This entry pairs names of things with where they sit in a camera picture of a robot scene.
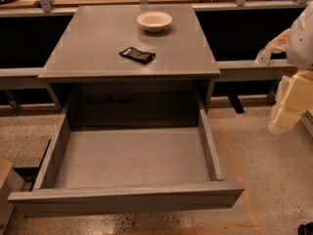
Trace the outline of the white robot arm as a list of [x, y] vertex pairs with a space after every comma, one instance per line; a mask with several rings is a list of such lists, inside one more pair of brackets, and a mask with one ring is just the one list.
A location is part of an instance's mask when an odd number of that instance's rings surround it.
[[313, 2], [289, 29], [270, 41], [265, 50], [285, 52], [288, 63], [297, 68], [296, 74], [282, 78], [279, 83], [277, 103], [268, 125], [271, 133], [283, 134], [313, 106]]

